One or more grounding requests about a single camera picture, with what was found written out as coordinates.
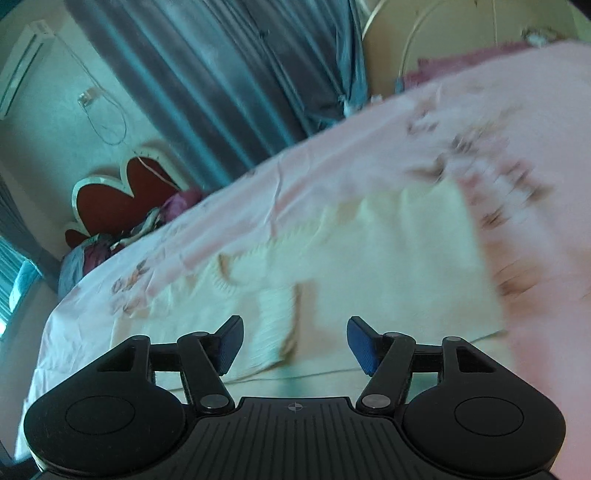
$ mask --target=bed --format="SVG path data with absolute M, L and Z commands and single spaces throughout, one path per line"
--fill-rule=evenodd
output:
M 591 47 L 575 42 L 491 60 L 372 105 L 210 195 L 90 272 L 58 305 L 24 412 L 109 349 L 113 316 L 130 298 L 149 303 L 212 255 L 248 250 L 326 205 L 447 176 L 463 189 L 480 227 L 505 308 L 505 332 L 476 345 L 560 407 L 568 433 L 553 471 L 563 479 L 587 478 L 589 66 Z M 138 274 L 146 252 L 156 252 L 150 271 Z M 114 293 L 129 278 L 125 294 Z M 356 369 L 289 380 L 253 377 L 228 388 L 235 398 L 356 398 L 366 381 Z M 26 451 L 21 431 L 17 457 Z

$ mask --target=mattress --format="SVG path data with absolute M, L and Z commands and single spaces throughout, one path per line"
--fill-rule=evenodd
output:
M 568 432 L 553 471 L 587 478 L 589 125 L 591 47 L 579 43 L 492 60 L 365 109 L 261 164 L 85 277 L 47 322 L 24 412 L 108 350 L 120 312 L 148 304 L 212 255 L 266 242 L 326 205 L 445 176 L 465 191 L 505 308 L 506 332 L 476 345 L 560 407 Z M 355 370 L 228 387 L 236 399 L 355 399 L 367 380 Z M 26 451 L 21 431 L 17 456 Z

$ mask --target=air conditioner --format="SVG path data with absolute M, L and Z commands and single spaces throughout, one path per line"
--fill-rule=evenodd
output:
M 43 20 L 28 24 L 12 47 L 0 73 L 0 120 L 4 120 L 22 81 L 39 52 L 54 38 Z

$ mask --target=gray curtain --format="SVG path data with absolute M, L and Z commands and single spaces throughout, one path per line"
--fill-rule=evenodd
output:
M 66 0 L 206 189 L 368 97 L 355 0 Z
M 49 286 L 57 292 L 60 262 L 45 250 L 29 231 L 2 179 L 0 179 L 0 236 L 23 257 L 29 259 Z

